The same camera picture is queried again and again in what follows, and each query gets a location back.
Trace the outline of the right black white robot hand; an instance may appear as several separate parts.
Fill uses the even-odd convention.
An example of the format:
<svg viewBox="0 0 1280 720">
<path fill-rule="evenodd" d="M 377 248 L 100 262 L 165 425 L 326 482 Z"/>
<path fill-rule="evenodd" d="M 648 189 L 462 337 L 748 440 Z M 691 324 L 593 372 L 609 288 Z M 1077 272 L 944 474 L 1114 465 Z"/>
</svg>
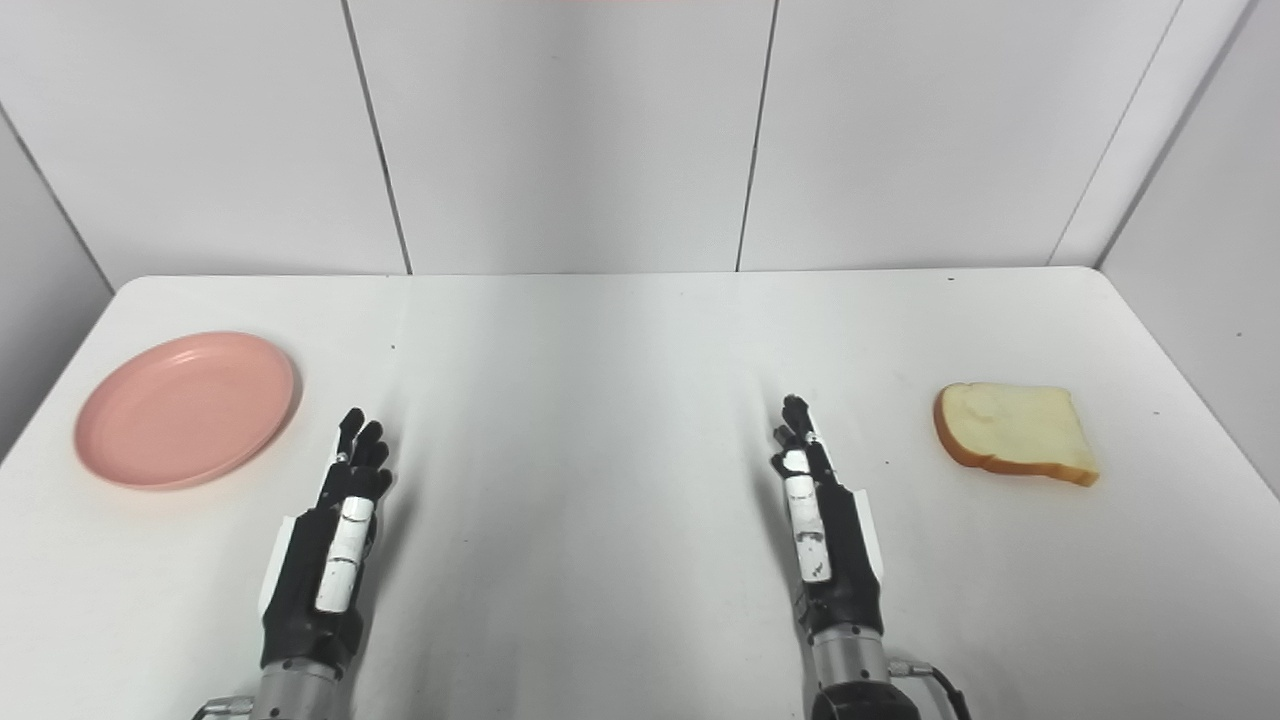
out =
<svg viewBox="0 0 1280 720">
<path fill-rule="evenodd" d="M 823 632 L 858 628 L 884 633 L 881 582 L 873 568 L 858 497 L 837 478 L 810 405 L 782 401 L 773 430 L 780 450 L 771 466 L 782 482 L 790 543 L 800 585 L 797 623 L 810 642 Z"/>
</svg>

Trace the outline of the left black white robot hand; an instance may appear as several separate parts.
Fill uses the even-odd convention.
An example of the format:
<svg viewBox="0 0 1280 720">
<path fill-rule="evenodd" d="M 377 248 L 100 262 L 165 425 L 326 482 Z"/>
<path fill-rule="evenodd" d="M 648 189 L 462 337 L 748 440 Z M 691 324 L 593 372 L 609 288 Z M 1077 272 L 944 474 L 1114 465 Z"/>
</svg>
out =
<svg viewBox="0 0 1280 720">
<path fill-rule="evenodd" d="M 274 556 L 260 667 L 310 661 L 338 676 L 348 670 L 365 632 L 357 602 L 379 503 L 393 482 L 389 454 L 381 423 L 352 407 L 314 506 L 285 524 L 285 544 Z"/>
</svg>

